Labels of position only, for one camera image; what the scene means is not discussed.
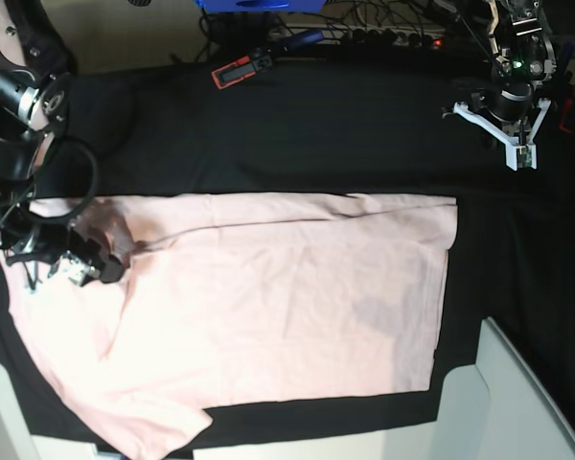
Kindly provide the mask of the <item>pink T-shirt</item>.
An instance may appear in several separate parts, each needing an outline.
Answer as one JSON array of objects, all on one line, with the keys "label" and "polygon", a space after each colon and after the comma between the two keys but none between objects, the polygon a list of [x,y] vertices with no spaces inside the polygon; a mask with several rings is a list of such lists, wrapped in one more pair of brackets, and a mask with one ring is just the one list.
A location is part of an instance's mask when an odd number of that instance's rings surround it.
[{"label": "pink T-shirt", "polygon": [[6,266],[9,311],[61,401],[132,459],[161,459],[213,407],[426,391],[452,197],[102,198],[86,224],[130,255],[115,284]]}]

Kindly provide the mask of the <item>red object at right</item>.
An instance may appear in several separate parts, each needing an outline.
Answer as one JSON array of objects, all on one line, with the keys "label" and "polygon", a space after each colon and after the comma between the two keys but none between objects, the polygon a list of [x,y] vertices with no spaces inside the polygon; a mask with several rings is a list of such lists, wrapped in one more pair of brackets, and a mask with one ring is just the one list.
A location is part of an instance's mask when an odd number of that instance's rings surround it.
[{"label": "red object at right", "polygon": [[558,128],[567,134],[573,134],[575,131],[575,83],[569,85],[562,99]]}]

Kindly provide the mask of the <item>white power strip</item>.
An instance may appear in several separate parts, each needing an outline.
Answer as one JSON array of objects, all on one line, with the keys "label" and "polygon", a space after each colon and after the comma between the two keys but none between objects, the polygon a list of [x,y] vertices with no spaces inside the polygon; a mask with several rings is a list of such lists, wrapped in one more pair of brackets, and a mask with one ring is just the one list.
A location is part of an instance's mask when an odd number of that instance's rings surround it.
[{"label": "white power strip", "polygon": [[317,30],[323,35],[321,44],[328,45],[389,45],[390,47],[438,49],[443,46],[446,31],[420,27],[354,26],[336,22],[280,23],[269,33],[270,39],[278,40]]}]

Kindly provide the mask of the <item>orange black clamp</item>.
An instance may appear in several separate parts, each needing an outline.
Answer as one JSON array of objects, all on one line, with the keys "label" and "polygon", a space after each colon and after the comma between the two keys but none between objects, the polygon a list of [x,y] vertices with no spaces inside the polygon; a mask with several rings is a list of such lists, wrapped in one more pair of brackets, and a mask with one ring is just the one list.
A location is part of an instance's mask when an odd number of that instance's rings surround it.
[{"label": "orange black clamp", "polygon": [[313,29],[267,43],[212,71],[212,80],[217,89],[226,89],[270,69],[276,58],[317,44],[324,39],[321,30]]}]

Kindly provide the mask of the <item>blue box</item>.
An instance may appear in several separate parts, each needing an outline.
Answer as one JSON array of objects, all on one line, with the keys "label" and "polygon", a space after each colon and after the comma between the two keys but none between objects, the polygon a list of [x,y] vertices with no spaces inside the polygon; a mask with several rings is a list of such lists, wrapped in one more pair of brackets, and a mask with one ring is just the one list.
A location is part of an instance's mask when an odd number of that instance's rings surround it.
[{"label": "blue box", "polygon": [[320,12],[326,0],[195,0],[207,12]]}]

